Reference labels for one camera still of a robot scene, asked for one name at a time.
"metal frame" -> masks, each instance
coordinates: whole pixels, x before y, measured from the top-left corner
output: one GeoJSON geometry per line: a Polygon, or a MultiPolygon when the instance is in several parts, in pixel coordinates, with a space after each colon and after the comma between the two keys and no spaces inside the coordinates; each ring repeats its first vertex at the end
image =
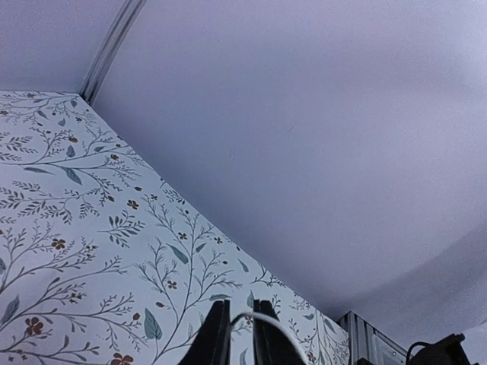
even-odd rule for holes
{"type": "Polygon", "coordinates": [[[126,0],[117,14],[79,93],[89,105],[93,105],[117,51],[146,2],[147,0],[126,0]]]}
{"type": "Polygon", "coordinates": [[[400,356],[406,356],[405,349],[353,312],[348,312],[338,323],[349,333],[351,365],[355,365],[361,358],[374,362],[374,335],[400,356]]]}

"wall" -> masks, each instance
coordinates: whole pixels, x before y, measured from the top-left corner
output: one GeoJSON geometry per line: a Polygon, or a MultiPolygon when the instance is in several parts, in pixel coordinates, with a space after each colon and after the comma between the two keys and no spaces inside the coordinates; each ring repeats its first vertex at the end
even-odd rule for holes
{"type": "MultiPolygon", "coordinates": [[[[400,313],[378,298],[487,220],[486,15],[476,0],[152,1],[95,109],[300,295],[384,329],[400,313]]],[[[454,309],[460,292],[420,295],[439,276],[396,298],[454,309]]],[[[408,323],[398,336],[422,337],[408,323]]]]}
{"type": "MultiPolygon", "coordinates": [[[[0,242],[0,363],[175,364],[215,300],[235,316],[253,298],[272,301],[310,363],[348,363],[337,324],[77,95],[0,93],[0,242]]],[[[237,325],[231,363],[253,363],[251,332],[237,325]]]]}
{"type": "Polygon", "coordinates": [[[0,90],[79,92],[122,4],[3,0],[0,90]]]}
{"type": "Polygon", "coordinates": [[[416,270],[342,305],[357,311],[404,348],[416,341],[436,342],[451,333],[465,332],[466,353],[473,363],[479,362],[485,355],[475,343],[487,341],[485,242],[487,223],[416,270]]]}

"red flower print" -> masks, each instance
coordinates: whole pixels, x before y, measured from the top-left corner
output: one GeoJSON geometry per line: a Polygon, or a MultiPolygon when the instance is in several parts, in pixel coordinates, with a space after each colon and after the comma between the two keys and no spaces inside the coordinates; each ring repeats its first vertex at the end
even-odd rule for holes
{"type": "Polygon", "coordinates": [[[25,323],[27,324],[27,329],[25,330],[25,333],[27,333],[28,336],[31,336],[33,334],[40,335],[44,327],[44,324],[40,322],[37,317],[33,317],[32,319],[27,318],[25,320],[25,323]]]}
{"type": "Polygon", "coordinates": [[[307,359],[311,362],[311,363],[314,363],[317,359],[315,358],[315,356],[313,355],[312,352],[308,352],[307,353],[307,359]]]}
{"type": "Polygon", "coordinates": [[[66,244],[66,241],[58,240],[57,238],[55,238],[53,240],[53,243],[51,243],[51,246],[54,247],[55,249],[64,249],[65,244],[66,244]]]}
{"type": "Polygon", "coordinates": [[[132,356],[125,355],[124,357],[119,354],[118,352],[113,354],[113,360],[110,365],[132,365],[133,362],[132,356]]]}
{"type": "Polygon", "coordinates": [[[168,280],[167,281],[167,287],[169,287],[170,289],[177,289],[177,282],[168,280]]]}
{"type": "Polygon", "coordinates": [[[135,210],[137,210],[137,208],[138,208],[138,203],[137,203],[135,200],[129,200],[129,201],[127,202],[127,205],[128,205],[130,208],[135,209],[135,210]]]}

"white wall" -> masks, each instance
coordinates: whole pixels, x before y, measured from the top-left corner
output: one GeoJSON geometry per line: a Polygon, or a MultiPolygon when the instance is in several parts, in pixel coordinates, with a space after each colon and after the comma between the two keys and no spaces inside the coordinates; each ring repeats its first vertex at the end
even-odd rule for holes
{"type": "Polygon", "coordinates": [[[486,35],[473,0],[152,1],[96,109],[325,313],[439,339],[483,310],[486,35]]]}
{"type": "Polygon", "coordinates": [[[0,90],[79,92],[123,0],[2,0],[0,90]]]}

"branch pattern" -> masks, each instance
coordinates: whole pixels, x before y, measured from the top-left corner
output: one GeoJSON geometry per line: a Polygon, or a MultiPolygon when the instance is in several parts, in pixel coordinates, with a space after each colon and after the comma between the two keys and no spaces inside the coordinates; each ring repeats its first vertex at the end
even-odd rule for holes
{"type": "MultiPolygon", "coordinates": [[[[271,301],[311,363],[348,363],[338,326],[79,96],[0,92],[0,125],[0,363],[178,363],[216,300],[234,312],[254,299],[271,301]]],[[[232,363],[252,365],[252,328],[234,328],[232,363]]]]}

